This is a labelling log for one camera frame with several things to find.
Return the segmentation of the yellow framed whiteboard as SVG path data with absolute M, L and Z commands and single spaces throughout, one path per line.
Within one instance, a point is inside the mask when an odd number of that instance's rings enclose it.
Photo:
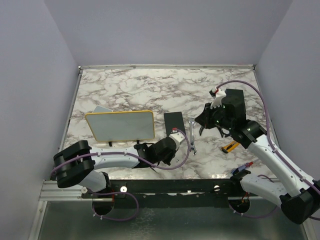
M 150 110 L 87 113 L 85 120 L 99 143 L 155 138 L 154 113 Z

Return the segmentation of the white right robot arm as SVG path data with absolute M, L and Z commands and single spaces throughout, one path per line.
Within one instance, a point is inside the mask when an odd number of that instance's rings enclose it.
M 216 97 L 205 104 L 195 121 L 205 129 L 225 129 L 236 142 L 258 157 L 278 178 L 280 185 L 246 170 L 234 175 L 229 189 L 240 196 L 249 192 L 279 206 L 295 224 L 302 224 L 320 208 L 320 182 L 305 173 L 276 144 L 256 121 L 247 119 L 243 97 Z

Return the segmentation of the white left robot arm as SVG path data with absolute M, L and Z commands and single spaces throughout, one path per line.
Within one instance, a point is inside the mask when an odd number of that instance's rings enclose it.
M 96 170 L 106 168 L 142 169 L 166 165 L 178 151 L 180 142 L 174 135 L 156 143 L 137 143 L 132 147 L 116 149 L 92 148 L 88 141 L 80 140 L 53 157 L 53 174 L 61 189 L 84 184 L 97 196 L 106 197 L 111 190 L 105 173 Z

